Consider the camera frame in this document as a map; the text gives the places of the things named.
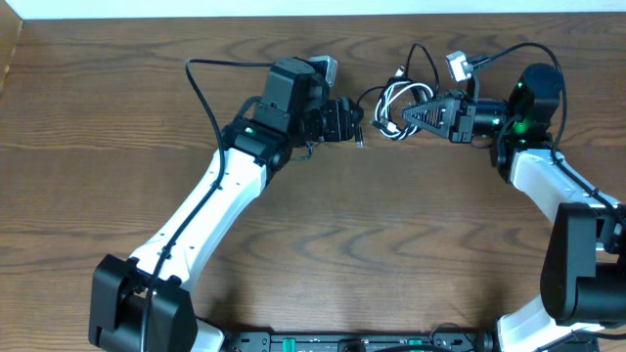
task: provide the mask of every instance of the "brown surface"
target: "brown surface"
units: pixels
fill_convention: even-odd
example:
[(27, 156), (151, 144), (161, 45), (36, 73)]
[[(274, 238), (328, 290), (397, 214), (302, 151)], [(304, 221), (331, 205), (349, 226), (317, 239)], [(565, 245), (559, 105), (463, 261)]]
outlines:
[[(443, 87), (454, 50), (553, 47), (570, 99), (562, 148), (626, 199), (626, 15), (28, 22), (0, 100), (2, 349), (89, 349), (95, 266), (143, 243), (202, 176), (215, 143), (184, 59), (331, 54), (336, 92), (356, 97), (384, 83), (412, 40), (431, 50)], [(545, 60), (502, 60), (482, 74), (483, 95), (506, 98)], [(412, 68), (431, 82), (420, 54)], [(195, 73), (221, 125), (265, 81), (262, 69)], [(538, 293), (550, 224), (486, 151), (426, 133), (365, 137), (365, 150), (322, 146), (275, 177), (210, 260), (199, 315), (275, 330), (471, 327)]]
[(0, 0), (0, 93), (4, 87), (4, 80), (9, 73), (9, 64), (15, 53), (22, 19), (13, 12), (4, 0)]

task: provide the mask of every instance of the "wooden tabletop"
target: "wooden tabletop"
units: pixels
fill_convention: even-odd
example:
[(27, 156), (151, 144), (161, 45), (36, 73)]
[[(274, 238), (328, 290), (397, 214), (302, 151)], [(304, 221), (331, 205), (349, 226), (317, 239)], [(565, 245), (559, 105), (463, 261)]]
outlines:
[[(335, 94), (355, 99), (383, 84), (415, 40), (443, 89), (455, 87), (444, 64), (453, 51), (550, 46), (569, 93), (561, 148), (626, 199), (623, 14), (26, 22), (0, 97), (0, 348), (93, 348), (94, 268), (157, 231), (215, 151), (186, 58), (329, 54)], [(480, 74), (481, 96), (507, 98), (526, 66), (547, 59), (509, 55)], [(194, 72), (223, 126), (262, 92), (267, 70)], [(433, 83), (421, 52), (412, 76)], [(322, 145), (276, 175), (208, 262), (197, 314), (291, 331), (485, 327), (539, 293), (551, 225), (500, 179), (488, 151), (425, 132), (392, 142), (367, 125), (365, 143)]]

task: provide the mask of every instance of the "white wall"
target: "white wall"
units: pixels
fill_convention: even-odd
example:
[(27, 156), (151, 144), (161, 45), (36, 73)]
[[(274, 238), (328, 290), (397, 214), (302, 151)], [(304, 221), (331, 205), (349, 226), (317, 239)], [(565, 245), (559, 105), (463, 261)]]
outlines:
[(7, 0), (25, 20), (626, 11), (626, 0)]

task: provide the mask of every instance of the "wooden table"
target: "wooden table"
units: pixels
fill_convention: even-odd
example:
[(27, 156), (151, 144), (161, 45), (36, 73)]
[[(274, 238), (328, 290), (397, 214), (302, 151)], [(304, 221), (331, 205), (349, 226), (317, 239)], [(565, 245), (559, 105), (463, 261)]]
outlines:
[[(1, 348), (90, 349), (95, 266), (143, 243), (202, 176), (215, 142), (186, 58), (330, 54), (335, 93), (356, 98), (415, 40), (443, 88), (454, 87), (443, 60), (453, 51), (552, 47), (569, 92), (562, 149), (626, 199), (626, 15), (27, 22), (0, 97)], [(502, 59), (481, 73), (482, 96), (507, 98), (526, 66), (546, 60), (532, 49)], [(222, 126), (266, 76), (194, 71)], [(432, 83), (420, 52), (412, 75)], [(323, 145), (277, 174), (204, 270), (199, 315), (274, 330), (484, 327), (538, 294), (551, 225), (487, 151), (427, 133), (391, 142), (367, 125), (365, 142)]]

